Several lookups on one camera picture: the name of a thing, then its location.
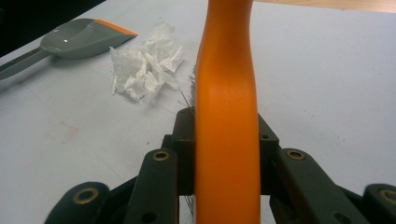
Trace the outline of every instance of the gray tool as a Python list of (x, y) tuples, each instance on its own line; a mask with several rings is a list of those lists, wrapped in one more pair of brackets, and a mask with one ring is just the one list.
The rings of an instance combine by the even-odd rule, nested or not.
[(37, 49), (1, 65), (0, 80), (11, 77), (50, 55), (66, 59), (89, 58), (136, 36), (137, 34), (106, 21), (70, 21), (46, 34)]

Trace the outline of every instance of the white surface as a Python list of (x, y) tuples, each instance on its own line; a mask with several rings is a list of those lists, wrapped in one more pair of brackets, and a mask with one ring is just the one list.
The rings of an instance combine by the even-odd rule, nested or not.
[[(189, 94), (205, 8), (199, 0), (107, 0), (81, 17), (138, 32), (128, 44), (140, 44), (158, 18), (169, 21), (186, 50), (176, 79)], [(394, 36), (395, 14), (264, 3), (252, 11), (259, 112), (282, 147), (310, 153), (334, 182), (359, 194), (370, 183), (396, 185)], [(0, 223), (42, 223), (79, 183), (115, 188), (172, 132), (185, 107), (181, 94), (165, 88), (155, 106), (112, 96), (111, 70), (108, 53), (48, 58), (0, 81)], [(262, 213), (273, 222), (267, 202)]]

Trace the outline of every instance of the gray handle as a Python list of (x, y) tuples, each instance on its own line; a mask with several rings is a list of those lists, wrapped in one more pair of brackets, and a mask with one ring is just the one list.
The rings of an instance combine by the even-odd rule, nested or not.
[(49, 54), (41, 48), (33, 49), (22, 56), (0, 66), (0, 80), (12, 77)]

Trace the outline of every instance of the crumpled tissue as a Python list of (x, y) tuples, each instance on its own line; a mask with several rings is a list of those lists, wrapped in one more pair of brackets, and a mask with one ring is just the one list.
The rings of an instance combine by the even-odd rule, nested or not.
[(110, 49), (113, 62), (113, 94), (129, 94), (134, 100), (152, 102), (164, 83), (177, 89), (172, 77), (183, 61), (183, 48), (173, 40), (175, 28), (158, 20), (142, 46)]

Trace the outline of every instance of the orange object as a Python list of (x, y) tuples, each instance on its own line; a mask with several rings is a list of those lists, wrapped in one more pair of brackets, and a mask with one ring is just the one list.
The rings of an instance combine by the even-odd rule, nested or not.
[(195, 223), (260, 223), (251, 0), (209, 0), (197, 61)]
[(101, 24), (103, 24), (105, 26), (108, 26), (108, 27), (110, 27), (110, 28), (112, 28), (114, 30), (118, 30), (118, 31), (120, 31), (120, 32), (122, 32), (123, 34), (126, 34), (126, 35), (137, 35), (137, 33), (135, 33), (135, 32), (132, 32), (132, 31), (129, 31), (129, 30), (124, 29), (122, 27), (119, 27), (118, 25), (115, 25), (115, 24), (110, 23), (108, 21), (96, 20), (96, 22), (101, 23)]

